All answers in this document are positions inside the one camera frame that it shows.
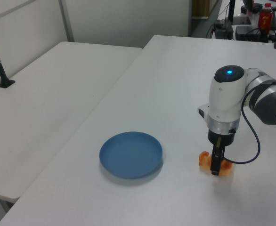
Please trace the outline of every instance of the black cable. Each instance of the black cable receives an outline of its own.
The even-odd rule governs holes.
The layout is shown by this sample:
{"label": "black cable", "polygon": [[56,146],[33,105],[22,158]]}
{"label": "black cable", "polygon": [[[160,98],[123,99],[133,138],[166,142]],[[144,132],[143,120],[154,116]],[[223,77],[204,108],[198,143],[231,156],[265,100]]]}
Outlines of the black cable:
{"label": "black cable", "polygon": [[229,4],[227,5],[227,9],[226,9],[226,13],[225,13],[224,27],[225,27],[225,24],[226,24],[227,10],[228,10]]}
{"label": "black cable", "polygon": [[207,38],[208,32],[209,32],[209,30],[212,28],[212,26],[213,26],[213,24],[209,27],[209,29],[208,29],[208,31],[207,31],[207,34],[206,34],[206,38]]}
{"label": "black cable", "polygon": [[226,5],[226,7],[224,8],[224,10],[218,15],[218,17],[225,11],[226,8],[229,7],[229,4],[230,4],[230,3],[228,3],[228,5]]}
{"label": "black cable", "polygon": [[259,30],[259,29],[258,29],[258,28],[254,28],[254,29],[252,29],[252,30],[248,31],[246,34],[244,34],[245,41],[247,41],[247,37],[246,37],[246,35],[247,35],[247,34],[249,34],[249,33],[251,33],[251,32],[253,32],[253,31],[256,31],[256,30]]}
{"label": "black cable", "polygon": [[244,112],[244,104],[245,104],[245,101],[246,101],[247,97],[248,97],[256,88],[257,88],[257,86],[256,86],[256,87],[253,87],[253,88],[245,95],[245,97],[244,97],[244,99],[243,99],[243,101],[242,101],[241,111],[242,111],[242,115],[243,115],[244,119],[246,120],[246,123],[249,125],[249,127],[250,127],[252,133],[254,134],[255,139],[256,139],[256,141],[257,141],[257,146],[258,146],[257,153],[256,153],[256,155],[255,155],[255,157],[254,157],[253,159],[248,160],[248,161],[232,161],[232,160],[229,160],[229,159],[227,159],[227,158],[224,157],[224,159],[225,159],[226,161],[228,161],[228,162],[231,162],[231,163],[234,163],[234,164],[247,164],[247,163],[250,163],[250,162],[256,160],[257,157],[258,157],[259,154],[260,154],[260,140],[259,140],[259,137],[257,136],[255,130],[253,129],[252,125],[250,124],[250,122],[249,122],[249,120],[247,119],[247,117],[246,117],[246,115],[245,115],[245,112]]}

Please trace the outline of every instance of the table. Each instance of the table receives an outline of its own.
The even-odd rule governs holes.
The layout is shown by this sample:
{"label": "table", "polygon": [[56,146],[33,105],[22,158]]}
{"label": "table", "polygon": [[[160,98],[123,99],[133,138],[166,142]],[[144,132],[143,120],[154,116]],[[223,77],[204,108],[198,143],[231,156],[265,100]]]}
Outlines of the table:
{"label": "table", "polygon": [[0,88],[0,198],[15,202],[141,52],[62,42]]}
{"label": "table", "polygon": [[[0,226],[276,225],[276,126],[246,109],[262,144],[259,158],[227,178],[198,166],[212,145],[197,107],[208,102],[216,70],[236,64],[276,78],[271,59],[276,49],[268,43],[154,36]],[[101,166],[102,144],[125,131],[161,142],[157,172],[126,180]],[[242,119],[225,156],[242,161],[256,151]]]}
{"label": "table", "polygon": [[[221,7],[220,7],[220,10],[219,10],[219,16],[218,16],[218,20],[223,20],[225,19],[225,14],[226,14],[226,10],[223,12],[223,10],[225,9],[225,7],[227,6],[227,4],[229,3],[229,0],[223,0],[222,1],[222,4],[221,4]],[[234,16],[236,15],[243,15],[243,16],[246,16],[246,14],[242,14],[241,13],[241,6],[243,6],[244,3],[242,0],[236,0],[235,1],[235,9],[234,9]],[[251,21],[251,25],[246,25],[246,26],[253,26],[253,27],[257,27],[257,23],[258,23],[258,20],[259,20],[259,14],[248,14],[248,17]],[[233,25],[233,38],[235,39],[235,30],[236,30],[236,26],[243,26],[243,25]]]}

